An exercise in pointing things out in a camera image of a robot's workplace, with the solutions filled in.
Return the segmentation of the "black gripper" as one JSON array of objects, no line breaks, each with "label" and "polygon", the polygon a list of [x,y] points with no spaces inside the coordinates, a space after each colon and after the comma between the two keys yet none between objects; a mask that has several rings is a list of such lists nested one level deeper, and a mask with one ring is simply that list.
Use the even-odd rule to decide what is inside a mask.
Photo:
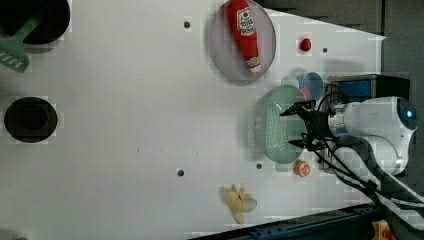
[{"label": "black gripper", "polygon": [[[313,110],[315,106],[315,100],[296,102],[281,113],[281,116],[295,115],[310,111]],[[326,142],[329,140],[328,137],[333,136],[329,128],[328,116],[328,112],[307,112],[304,117],[307,133],[302,133],[300,139],[289,140],[288,143],[302,149],[307,149],[308,151],[325,149]]]}]

